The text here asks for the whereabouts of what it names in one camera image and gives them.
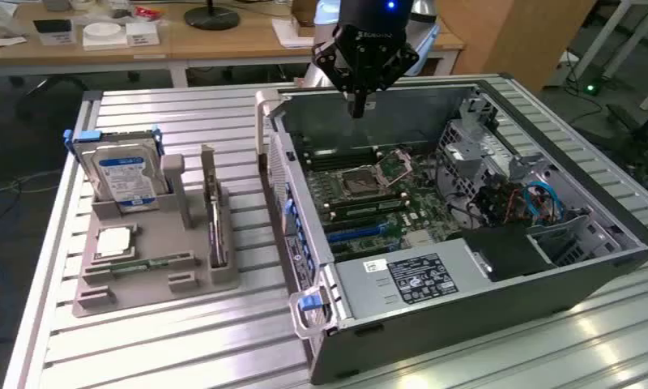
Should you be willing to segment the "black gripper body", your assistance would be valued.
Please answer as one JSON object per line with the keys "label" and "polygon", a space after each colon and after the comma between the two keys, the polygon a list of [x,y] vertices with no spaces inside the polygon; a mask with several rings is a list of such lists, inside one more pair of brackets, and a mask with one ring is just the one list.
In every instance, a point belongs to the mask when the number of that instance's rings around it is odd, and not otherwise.
{"label": "black gripper body", "polygon": [[333,35],[337,78],[345,92],[384,90],[412,65],[406,44],[409,1],[342,1]]}

